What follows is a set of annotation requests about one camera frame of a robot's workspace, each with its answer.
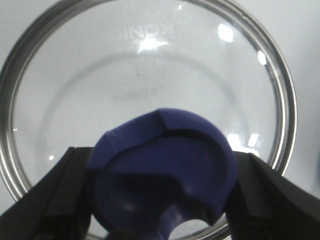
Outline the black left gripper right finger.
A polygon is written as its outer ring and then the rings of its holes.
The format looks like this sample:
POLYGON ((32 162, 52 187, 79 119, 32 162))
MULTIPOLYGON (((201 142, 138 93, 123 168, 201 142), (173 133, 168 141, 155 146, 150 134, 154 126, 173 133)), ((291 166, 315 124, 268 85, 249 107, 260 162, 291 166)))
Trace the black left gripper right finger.
POLYGON ((320 200, 252 153, 236 152, 225 212, 233 240, 318 240, 320 200))

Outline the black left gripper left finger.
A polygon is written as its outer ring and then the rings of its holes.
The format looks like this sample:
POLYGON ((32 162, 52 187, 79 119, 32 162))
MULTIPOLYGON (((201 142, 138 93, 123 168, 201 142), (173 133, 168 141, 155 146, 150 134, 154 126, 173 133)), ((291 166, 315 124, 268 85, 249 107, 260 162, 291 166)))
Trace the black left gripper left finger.
POLYGON ((0 217, 2 240, 84 240, 91 212, 84 191, 90 147, 70 147, 59 162, 0 217))

